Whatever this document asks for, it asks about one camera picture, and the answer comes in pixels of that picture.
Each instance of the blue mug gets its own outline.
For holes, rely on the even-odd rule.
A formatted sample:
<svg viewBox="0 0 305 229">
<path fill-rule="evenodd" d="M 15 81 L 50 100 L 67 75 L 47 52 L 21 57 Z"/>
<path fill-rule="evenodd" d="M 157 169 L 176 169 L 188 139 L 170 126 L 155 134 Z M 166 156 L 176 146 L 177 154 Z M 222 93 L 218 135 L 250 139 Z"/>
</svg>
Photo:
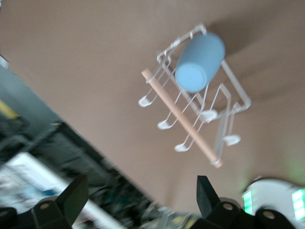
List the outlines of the blue mug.
<svg viewBox="0 0 305 229">
<path fill-rule="evenodd" d="M 216 34 L 194 36 L 177 63 L 176 82 L 187 92 L 201 91 L 216 75 L 224 55 L 224 42 Z"/>
</svg>

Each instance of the wooden rod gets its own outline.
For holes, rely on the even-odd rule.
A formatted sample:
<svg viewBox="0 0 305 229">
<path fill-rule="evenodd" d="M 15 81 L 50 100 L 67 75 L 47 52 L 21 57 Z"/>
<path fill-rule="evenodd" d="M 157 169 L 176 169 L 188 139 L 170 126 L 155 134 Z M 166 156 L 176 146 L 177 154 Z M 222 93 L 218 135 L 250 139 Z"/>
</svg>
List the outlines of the wooden rod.
<svg viewBox="0 0 305 229">
<path fill-rule="evenodd" d="M 209 159 L 211 164 L 213 164 L 216 168 L 219 168 L 223 165 L 222 161 L 218 161 L 217 155 L 207 144 L 206 140 L 197 132 L 197 130 L 193 127 L 187 117 L 181 112 L 179 107 L 176 106 L 174 101 L 168 95 L 168 93 L 163 89 L 163 87 L 159 84 L 159 82 L 152 78 L 153 74 L 145 69 L 142 72 L 142 75 L 146 79 L 146 81 L 151 85 L 151 87 L 156 91 L 159 97 L 163 100 L 165 105 L 170 109 L 173 115 L 177 118 L 183 128 L 187 133 L 194 139 L 195 143 L 199 146 L 205 156 Z"/>
</svg>

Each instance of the green display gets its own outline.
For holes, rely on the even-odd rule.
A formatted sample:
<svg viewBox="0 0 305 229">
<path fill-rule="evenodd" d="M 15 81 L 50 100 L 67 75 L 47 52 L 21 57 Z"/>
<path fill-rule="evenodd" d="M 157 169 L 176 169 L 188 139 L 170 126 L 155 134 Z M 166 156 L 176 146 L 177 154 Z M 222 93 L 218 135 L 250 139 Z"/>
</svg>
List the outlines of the green display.
<svg viewBox="0 0 305 229">
<path fill-rule="evenodd" d="M 300 189 L 292 194 L 296 220 L 305 218 L 305 189 Z"/>
<path fill-rule="evenodd" d="M 251 191 L 245 193 L 243 195 L 244 199 L 244 211 L 250 215 L 253 214 L 253 209 L 252 209 L 252 193 Z"/>
</svg>

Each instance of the light blue cylinder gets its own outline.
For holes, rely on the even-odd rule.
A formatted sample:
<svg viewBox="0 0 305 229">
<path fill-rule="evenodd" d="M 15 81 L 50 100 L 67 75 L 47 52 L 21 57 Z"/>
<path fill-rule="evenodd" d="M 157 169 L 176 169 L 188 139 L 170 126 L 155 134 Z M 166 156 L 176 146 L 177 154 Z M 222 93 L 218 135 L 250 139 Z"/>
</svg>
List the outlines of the light blue cylinder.
<svg viewBox="0 0 305 229">
<path fill-rule="evenodd" d="M 224 55 L 224 42 L 216 34 L 194 36 L 177 63 L 176 82 L 187 92 L 201 91 L 216 75 Z"/>
</svg>

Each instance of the wire rack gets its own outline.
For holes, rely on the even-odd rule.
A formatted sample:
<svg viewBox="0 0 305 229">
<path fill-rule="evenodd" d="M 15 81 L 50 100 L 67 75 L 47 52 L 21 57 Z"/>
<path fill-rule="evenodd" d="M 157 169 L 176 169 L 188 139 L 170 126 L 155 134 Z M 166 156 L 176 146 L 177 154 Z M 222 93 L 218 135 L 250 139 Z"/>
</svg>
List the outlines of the wire rack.
<svg viewBox="0 0 305 229">
<path fill-rule="evenodd" d="M 158 128 L 170 129 L 179 122 L 187 132 L 185 140 L 174 147 L 175 151 L 185 152 L 196 143 L 210 163 L 220 167 L 224 143 L 232 146 L 241 140 L 239 135 L 233 134 L 234 115 L 248 109 L 251 99 L 225 59 L 216 76 L 202 91 L 188 93 L 179 87 L 175 80 L 177 61 L 186 43 L 200 33 L 207 34 L 203 24 L 196 26 L 183 37 L 178 37 L 160 52 L 157 55 L 158 65 L 152 73 L 148 69 L 142 72 L 151 89 L 139 100 L 139 105 L 149 106 L 160 97 L 169 108 L 169 113 L 158 123 Z M 219 127 L 212 149 L 200 131 L 204 124 L 217 119 Z"/>
</svg>

